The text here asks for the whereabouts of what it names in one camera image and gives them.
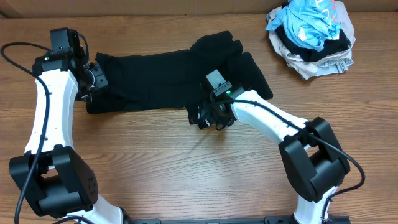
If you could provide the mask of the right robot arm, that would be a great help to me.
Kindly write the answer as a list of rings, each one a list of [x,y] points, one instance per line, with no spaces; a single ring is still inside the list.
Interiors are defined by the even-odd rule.
[[[265,217],[264,223],[349,223],[328,214],[330,196],[350,171],[331,126],[322,118],[308,121],[282,111],[256,90],[232,85],[218,70],[205,78],[209,95],[200,118],[212,115],[217,128],[235,121],[259,130],[278,145],[290,185],[298,193],[293,214]]]

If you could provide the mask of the black t-shirt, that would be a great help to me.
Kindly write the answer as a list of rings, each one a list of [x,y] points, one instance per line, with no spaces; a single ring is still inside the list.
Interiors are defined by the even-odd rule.
[[[232,85],[252,88],[265,100],[273,93],[260,68],[229,31],[206,35],[189,49],[156,55],[113,57],[97,53],[108,86],[93,94],[89,114],[186,108],[189,122],[205,128],[215,122],[205,112],[206,76],[217,70]]]

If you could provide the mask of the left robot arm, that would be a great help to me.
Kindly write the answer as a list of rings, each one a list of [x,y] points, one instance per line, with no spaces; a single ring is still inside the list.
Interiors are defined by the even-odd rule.
[[[27,202],[36,215],[57,223],[127,223],[124,210],[100,195],[94,172],[73,145],[75,102],[91,102],[108,81],[100,66],[89,61],[82,34],[54,29],[50,41],[51,48],[29,70],[37,85],[29,142],[22,156],[9,161],[9,173],[21,192],[14,222]]]

